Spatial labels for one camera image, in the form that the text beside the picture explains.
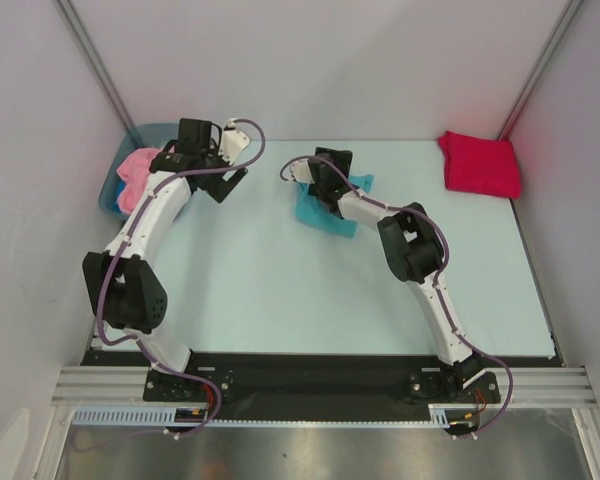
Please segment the teal t-shirt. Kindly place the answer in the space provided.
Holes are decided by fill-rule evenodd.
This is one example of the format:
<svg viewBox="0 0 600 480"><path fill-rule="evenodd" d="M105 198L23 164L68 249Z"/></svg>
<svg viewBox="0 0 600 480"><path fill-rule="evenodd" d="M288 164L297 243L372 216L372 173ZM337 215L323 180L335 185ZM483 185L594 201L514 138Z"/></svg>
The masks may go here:
<svg viewBox="0 0 600 480"><path fill-rule="evenodd" d="M354 189L362 189L364 193L370 193L374 182L374 176L371 174L362 176L349 176L350 183ZM294 209L295 218L305 226L324 231L329 234L353 238L356 234L358 223L351 220L345 220L337 215L333 215L328 208L325 208L319 197L313 195L316 184L297 182L297 197ZM351 191L348 186L336 188L333 192L336 196L346 194Z"/></svg>

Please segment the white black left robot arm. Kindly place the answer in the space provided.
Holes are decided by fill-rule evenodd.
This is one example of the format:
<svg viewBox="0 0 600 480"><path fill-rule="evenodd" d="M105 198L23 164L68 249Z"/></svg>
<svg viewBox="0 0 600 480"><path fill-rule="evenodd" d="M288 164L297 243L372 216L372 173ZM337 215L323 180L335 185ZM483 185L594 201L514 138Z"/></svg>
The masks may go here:
<svg viewBox="0 0 600 480"><path fill-rule="evenodd" d="M201 376L187 366L191 350L167 323L168 294L153 264L196 192L220 203L246 176L247 167L238 159L251 139L239 123L181 119L176 138L149 160L142 193L120 232L82 262L102 343L135 343L153 368L168 372L165 385L182 400L199 392Z"/></svg>

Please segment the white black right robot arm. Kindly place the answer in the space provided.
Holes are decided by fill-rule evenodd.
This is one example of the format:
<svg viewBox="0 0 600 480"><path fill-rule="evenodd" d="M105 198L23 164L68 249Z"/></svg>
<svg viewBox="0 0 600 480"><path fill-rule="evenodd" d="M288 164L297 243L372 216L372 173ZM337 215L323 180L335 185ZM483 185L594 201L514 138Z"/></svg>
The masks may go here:
<svg viewBox="0 0 600 480"><path fill-rule="evenodd" d="M352 159L348 150L318 148L289 170L328 214L378 233L389 270L411 288L433 335L440 362L438 394L464 401L476 391L484 366L468 345L446 288L446 240L419 203L395 207L355 186L348 177Z"/></svg>

